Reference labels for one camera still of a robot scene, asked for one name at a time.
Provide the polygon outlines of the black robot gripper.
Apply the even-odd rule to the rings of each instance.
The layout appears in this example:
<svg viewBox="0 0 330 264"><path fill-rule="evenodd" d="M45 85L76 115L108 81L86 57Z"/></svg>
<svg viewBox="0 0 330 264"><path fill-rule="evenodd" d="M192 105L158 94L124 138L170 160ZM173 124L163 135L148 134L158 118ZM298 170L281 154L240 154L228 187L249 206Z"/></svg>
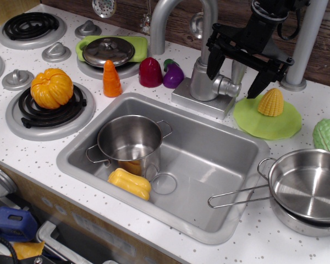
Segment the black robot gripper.
<svg viewBox="0 0 330 264"><path fill-rule="evenodd" d="M215 23L206 46L209 47L207 75L213 80L226 56L257 70L247 98L256 98L271 81L281 81L294 60L273 41L276 27L288 17L289 5L252 5L245 27Z"/></svg>

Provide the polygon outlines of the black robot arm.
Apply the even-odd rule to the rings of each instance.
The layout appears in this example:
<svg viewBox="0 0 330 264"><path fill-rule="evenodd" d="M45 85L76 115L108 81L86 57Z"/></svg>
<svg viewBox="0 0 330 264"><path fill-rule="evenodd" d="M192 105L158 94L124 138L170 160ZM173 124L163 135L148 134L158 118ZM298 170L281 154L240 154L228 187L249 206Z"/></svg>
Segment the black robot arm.
<svg viewBox="0 0 330 264"><path fill-rule="evenodd" d="M284 40L299 33L297 27L290 36L282 35L282 25L289 12L300 19L300 11L309 1L252 1L252 15L245 27L215 23L207 41L210 51L207 75L214 79L226 57L255 69L258 74L249 88L248 98L256 98L270 83L281 81L286 70L294 64L291 56L281 51L272 35L277 32Z"/></svg>

